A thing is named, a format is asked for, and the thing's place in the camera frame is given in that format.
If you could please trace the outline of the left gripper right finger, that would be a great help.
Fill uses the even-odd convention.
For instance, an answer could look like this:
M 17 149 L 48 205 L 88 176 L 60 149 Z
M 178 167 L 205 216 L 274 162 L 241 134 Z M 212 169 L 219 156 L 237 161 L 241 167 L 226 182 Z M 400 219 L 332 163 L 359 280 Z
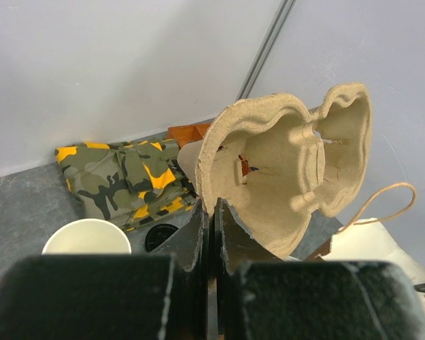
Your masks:
M 214 213 L 218 329 L 226 339 L 425 339 L 425 313 L 386 261 L 283 261 Z

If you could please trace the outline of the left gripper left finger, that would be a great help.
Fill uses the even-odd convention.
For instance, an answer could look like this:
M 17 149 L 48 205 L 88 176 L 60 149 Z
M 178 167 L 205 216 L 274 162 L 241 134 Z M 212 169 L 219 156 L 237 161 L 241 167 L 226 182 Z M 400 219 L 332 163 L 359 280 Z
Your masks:
M 148 254 L 39 255 L 0 282 L 0 339 L 205 339 L 209 218 Z

